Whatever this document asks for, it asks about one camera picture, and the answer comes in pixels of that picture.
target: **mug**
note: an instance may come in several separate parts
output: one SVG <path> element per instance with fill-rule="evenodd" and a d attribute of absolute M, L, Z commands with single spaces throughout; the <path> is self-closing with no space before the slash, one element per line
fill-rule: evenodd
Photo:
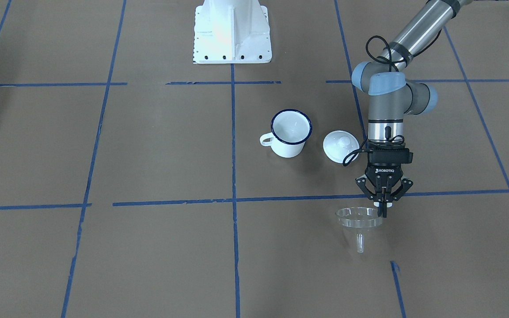
<path fill-rule="evenodd" d="M 306 114 L 296 109 L 284 109 L 274 115 L 270 122 L 271 132 L 260 137 L 260 144 L 270 146 L 280 157 L 295 157 L 301 153 L 311 130 L 311 121 Z"/>

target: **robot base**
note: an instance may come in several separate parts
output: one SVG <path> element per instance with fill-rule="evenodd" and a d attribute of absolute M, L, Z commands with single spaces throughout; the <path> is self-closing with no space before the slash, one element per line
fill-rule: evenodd
<path fill-rule="evenodd" d="M 268 63 L 268 9 L 258 0 L 205 0 L 196 8 L 194 63 Z"/>

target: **floor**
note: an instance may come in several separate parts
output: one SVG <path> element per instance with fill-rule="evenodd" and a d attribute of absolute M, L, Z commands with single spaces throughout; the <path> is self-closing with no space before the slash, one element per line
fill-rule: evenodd
<path fill-rule="evenodd" d="M 509 1 L 476 1 L 405 73 L 410 193 L 366 234 L 352 68 L 424 5 L 262 0 L 269 64 L 192 64 L 200 0 L 0 0 L 0 317 L 509 318 Z M 372 44 L 380 51 L 381 44 Z M 300 155 L 261 147 L 305 112 Z"/>

